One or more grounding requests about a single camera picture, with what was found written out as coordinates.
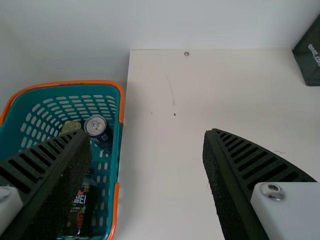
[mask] white wall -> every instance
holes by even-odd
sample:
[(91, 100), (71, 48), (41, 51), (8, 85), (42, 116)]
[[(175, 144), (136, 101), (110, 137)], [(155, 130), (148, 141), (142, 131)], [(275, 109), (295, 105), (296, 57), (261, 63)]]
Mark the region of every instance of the white wall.
[(34, 59), (20, 46), (10, 30), (0, 22), (0, 115), (16, 91), (39, 83), (41, 72)]
[(124, 84), (129, 49), (291, 48), (319, 13), (319, 0), (0, 2), (47, 79)]

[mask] orange basket rim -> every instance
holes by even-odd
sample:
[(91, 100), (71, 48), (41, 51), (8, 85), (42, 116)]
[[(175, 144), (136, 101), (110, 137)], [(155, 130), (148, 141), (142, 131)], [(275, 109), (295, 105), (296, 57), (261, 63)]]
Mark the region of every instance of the orange basket rim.
[(103, 80), (103, 79), (96, 79), (96, 80), (69, 80), (69, 81), (53, 81), (53, 82), (46, 82), (46, 83), (40, 83), (32, 86), (25, 87), (17, 92), (15, 92), (9, 100), (6, 102), (4, 109), (2, 111), (2, 115), (0, 116), (0, 126), (2, 126), (5, 117), (11, 107), (11, 104), (13, 101), (16, 99), (16, 97), (26, 91), (32, 90), (32, 89), (38, 89), (38, 88), (45, 88), (45, 87), (54, 87), (54, 86), (60, 86), (60, 85), (75, 85), (75, 84), (107, 84), (107, 85), (112, 85), (116, 87), (120, 93), (120, 103), (119, 103), (119, 123), (123, 123), (123, 117), (124, 117), (124, 92), (121, 88), (121, 86), (114, 81), (110, 80)]

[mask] can lid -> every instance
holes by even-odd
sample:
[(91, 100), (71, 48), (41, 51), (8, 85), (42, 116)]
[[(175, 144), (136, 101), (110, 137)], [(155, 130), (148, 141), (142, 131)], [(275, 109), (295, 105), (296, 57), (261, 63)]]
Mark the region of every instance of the can lid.
[(96, 136), (106, 129), (106, 125), (106, 120), (102, 116), (94, 115), (85, 121), (84, 130), (88, 134)]

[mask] basket hole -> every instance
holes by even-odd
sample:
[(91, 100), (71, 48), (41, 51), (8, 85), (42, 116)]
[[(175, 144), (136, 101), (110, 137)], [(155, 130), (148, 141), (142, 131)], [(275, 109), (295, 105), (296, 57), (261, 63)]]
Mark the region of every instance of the basket hole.
[(25, 137), (22, 139), (22, 142), (21, 142), (21, 147), (22, 147), (22, 148), (25, 147), (26, 142), (27, 142), (27, 137), (25, 136)]
[(46, 123), (44, 122), (44, 123), (42, 123), (42, 125), (41, 125), (41, 130), (45, 129), (45, 127), (46, 127)]
[(28, 114), (26, 115), (26, 117), (25, 117), (25, 120), (28, 122), (28, 121), (30, 120), (30, 118), (31, 118), (31, 113), (28, 113)]
[(28, 128), (26, 129), (26, 134), (27, 135), (29, 135), (30, 134), (30, 132), (31, 132), (31, 130), (32, 130), (32, 127), (31, 126), (28, 126)]
[(39, 119), (37, 122), (36, 122), (36, 127), (38, 128), (39, 126), (40, 126), (40, 124), (41, 124), (41, 120)]
[(55, 106), (55, 107), (51, 108), (51, 111), (55, 111), (55, 110), (58, 110), (58, 109), (60, 109), (60, 107)]
[(37, 133), (37, 130), (36, 129), (33, 129), (32, 133), (31, 133), (31, 137), (34, 137)]
[(44, 107), (40, 108), (40, 110), (36, 113), (37, 115), (40, 115), (45, 110)]
[(44, 103), (44, 104), (47, 104), (47, 103), (50, 103), (50, 102), (52, 102), (52, 101), (53, 101), (52, 98), (48, 98), (48, 99), (44, 100), (43, 103)]
[(41, 138), (41, 141), (44, 142), (45, 140), (46, 140), (46, 135), (43, 134), (43, 135), (42, 135), (42, 138)]
[(39, 140), (40, 138), (41, 138), (41, 132), (39, 131), (38, 134), (37, 134), (37, 136), (36, 136), (36, 139)]
[(31, 119), (31, 124), (35, 124), (37, 118), (34, 116), (32, 119)]
[(96, 225), (96, 218), (93, 217), (91, 220), (91, 226), (95, 226)]
[(37, 110), (39, 107), (40, 107), (40, 104), (38, 103), (37, 105), (35, 105), (35, 106), (32, 108), (32, 112), (34, 112), (35, 110)]
[(24, 132), (26, 130), (26, 127), (27, 127), (27, 124), (23, 123), (21, 128), (20, 128), (20, 131)]
[(55, 106), (55, 105), (57, 105), (55, 102), (52, 102), (52, 103), (49, 103), (48, 105), (47, 105), (47, 107), (48, 108), (51, 108), (51, 107), (53, 107), (53, 106)]
[(30, 147), (32, 146), (32, 143), (33, 143), (33, 141), (30, 139), (30, 140), (28, 141), (28, 144), (26, 145), (26, 148), (27, 148), (27, 149), (30, 148)]
[(48, 111), (45, 111), (44, 114), (42, 114), (41, 117), (44, 119), (48, 114), (49, 114), (49, 112), (48, 112)]

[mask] metal screw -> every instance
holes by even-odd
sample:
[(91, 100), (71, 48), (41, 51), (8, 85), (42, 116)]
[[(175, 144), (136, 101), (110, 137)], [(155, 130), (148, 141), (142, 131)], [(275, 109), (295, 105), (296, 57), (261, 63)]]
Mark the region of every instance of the metal screw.
[(273, 201), (282, 201), (286, 196), (285, 191), (279, 185), (272, 182), (261, 184), (260, 190), (266, 198)]

